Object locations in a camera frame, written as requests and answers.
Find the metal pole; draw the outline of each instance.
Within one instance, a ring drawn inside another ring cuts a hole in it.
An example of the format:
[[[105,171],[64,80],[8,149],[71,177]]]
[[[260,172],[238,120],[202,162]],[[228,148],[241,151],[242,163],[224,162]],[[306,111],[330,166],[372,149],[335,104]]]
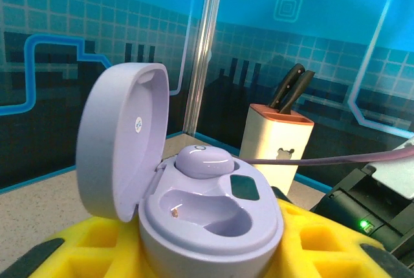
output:
[[[220,0],[204,0],[200,22],[197,48],[191,75],[190,91],[188,94],[186,115],[184,117],[184,133],[194,136],[201,108],[202,92],[206,83],[208,68],[208,52],[212,47],[215,22]]]

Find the square icon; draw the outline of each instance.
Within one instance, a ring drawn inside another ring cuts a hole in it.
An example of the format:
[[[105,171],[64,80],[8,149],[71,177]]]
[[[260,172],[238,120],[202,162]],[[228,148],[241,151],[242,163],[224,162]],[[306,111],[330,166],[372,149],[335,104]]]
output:
[[[299,18],[302,2],[303,0],[276,0],[274,20],[294,23]]]

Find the earbud slot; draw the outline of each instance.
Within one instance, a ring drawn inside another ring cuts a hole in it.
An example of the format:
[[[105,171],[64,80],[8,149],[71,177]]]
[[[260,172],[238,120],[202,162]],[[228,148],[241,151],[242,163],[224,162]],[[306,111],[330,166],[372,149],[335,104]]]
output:
[[[250,215],[227,196],[205,196],[174,189],[161,197],[160,207],[174,219],[198,224],[219,236],[241,236],[252,228]]]

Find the small sticker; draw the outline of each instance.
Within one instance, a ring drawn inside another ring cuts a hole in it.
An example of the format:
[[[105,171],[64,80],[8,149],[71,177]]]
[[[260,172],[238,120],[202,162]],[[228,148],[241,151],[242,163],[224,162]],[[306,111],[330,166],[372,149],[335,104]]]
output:
[[[135,120],[135,131],[139,133],[141,131],[141,128],[142,128],[142,119],[141,117],[138,117]]]
[[[294,23],[299,18],[303,0],[277,0],[273,11],[275,21]]]

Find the knife block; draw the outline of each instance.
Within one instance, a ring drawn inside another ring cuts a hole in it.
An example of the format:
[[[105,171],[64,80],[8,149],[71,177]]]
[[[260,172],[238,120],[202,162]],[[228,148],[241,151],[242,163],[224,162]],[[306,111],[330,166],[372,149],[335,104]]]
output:
[[[280,114],[266,105],[251,104],[239,157],[299,160],[313,127],[313,121],[297,112]],[[285,195],[298,169],[285,165],[255,165],[255,168]]]

